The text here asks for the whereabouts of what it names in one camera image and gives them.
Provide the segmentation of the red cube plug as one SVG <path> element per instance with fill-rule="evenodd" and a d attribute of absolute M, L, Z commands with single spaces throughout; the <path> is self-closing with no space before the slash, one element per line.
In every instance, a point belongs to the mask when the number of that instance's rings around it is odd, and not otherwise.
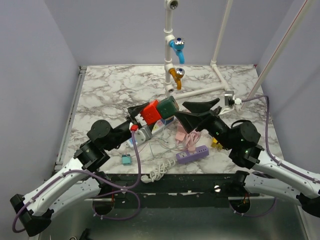
<path fill-rule="evenodd" d="M 141 112 L 140 115 L 148 126 L 156 123 L 162 117 L 157 110 L 158 100 L 154 100 L 149 103 Z"/>

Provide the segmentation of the white power strip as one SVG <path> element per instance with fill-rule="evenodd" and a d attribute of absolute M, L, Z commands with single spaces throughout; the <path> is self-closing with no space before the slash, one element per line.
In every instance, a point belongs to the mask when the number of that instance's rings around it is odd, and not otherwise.
<path fill-rule="evenodd" d="M 152 132 L 152 138 L 155 137 L 157 134 L 161 133 L 165 128 L 169 127 L 173 124 L 177 119 L 175 117 L 171 117 L 170 119 L 160 119 L 154 125 Z"/>

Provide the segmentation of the green cube plug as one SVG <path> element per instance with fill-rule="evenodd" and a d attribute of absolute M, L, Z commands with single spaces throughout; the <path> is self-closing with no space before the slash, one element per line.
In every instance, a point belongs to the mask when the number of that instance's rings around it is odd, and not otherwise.
<path fill-rule="evenodd" d="M 158 113 L 162 119 L 169 119 L 175 115 L 180 107 L 173 96 L 166 97 L 156 106 Z"/>

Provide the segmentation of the yellow cube socket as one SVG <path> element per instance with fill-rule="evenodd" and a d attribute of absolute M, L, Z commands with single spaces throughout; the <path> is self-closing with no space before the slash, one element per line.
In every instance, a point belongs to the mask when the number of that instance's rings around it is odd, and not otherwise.
<path fill-rule="evenodd" d="M 210 146 L 212 148 L 217 149 L 217 150 L 222 150 L 223 149 L 223 146 L 215 138 L 212 139 L 212 142 L 211 142 Z"/>

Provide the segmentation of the teal charger plug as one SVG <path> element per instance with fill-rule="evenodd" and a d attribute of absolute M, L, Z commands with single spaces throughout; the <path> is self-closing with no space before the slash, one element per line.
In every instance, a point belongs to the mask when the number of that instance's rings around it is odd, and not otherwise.
<path fill-rule="evenodd" d="M 121 156 L 121 162 L 124 166 L 130 166 L 132 164 L 132 157 L 130 154 L 123 154 Z"/>

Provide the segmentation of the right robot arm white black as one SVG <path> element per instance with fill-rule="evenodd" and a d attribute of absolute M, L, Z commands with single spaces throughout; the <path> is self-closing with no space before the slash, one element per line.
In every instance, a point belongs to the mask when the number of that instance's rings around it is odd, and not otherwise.
<path fill-rule="evenodd" d="M 230 191 L 236 196 L 248 192 L 292 201 L 306 213 L 319 217 L 320 175 L 275 157 L 268 146 L 259 145 L 261 134 L 251 121 L 241 119 L 236 126 L 229 127 L 220 118 L 222 108 L 212 109 L 218 102 L 217 98 L 184 102 L 188 111 L 177 111 L 174 115 L 187 133 L 208 131 L 223 149 L 230 151 L 229 158 L 237 166 L 270 176 L 263 178 L 245 172 L 230 183 Z"/>

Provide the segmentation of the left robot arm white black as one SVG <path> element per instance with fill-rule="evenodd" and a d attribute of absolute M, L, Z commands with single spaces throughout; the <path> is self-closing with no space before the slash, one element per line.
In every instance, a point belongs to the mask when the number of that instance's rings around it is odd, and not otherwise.
<path fill-rule="evenodd" d="M 117 127 L 112 127 L 104 119 L 94 122 L 87 132 L 88 140 L 80 145 L 74 156 L 60 171 L 34 191 L 25 195 L 15 194 L 10 199 L 16 212 L 12 231 L 16 234 L 26 232 L 30 237 L 44 231 L 51 224 L 51 218 L 55 213 L 51 205 L 74 184 L 87 176 L 97 180 L 93 191 L 101 198 L 110 194 L 111 186 L 122 191 L 135 188 L 141 180 L 142 170 L 140 168 L 136 182 L 130 186 L 120 186 L 110 182 L 96 175 L 96 171 L 110 159 L 108 151 L 118 149 L 128 139 L 134 139 L 135 132 L 142 126 L 136 120 L 136 116 L 147 105 L 144 103 L 129 107 L 125 122 Z"/>

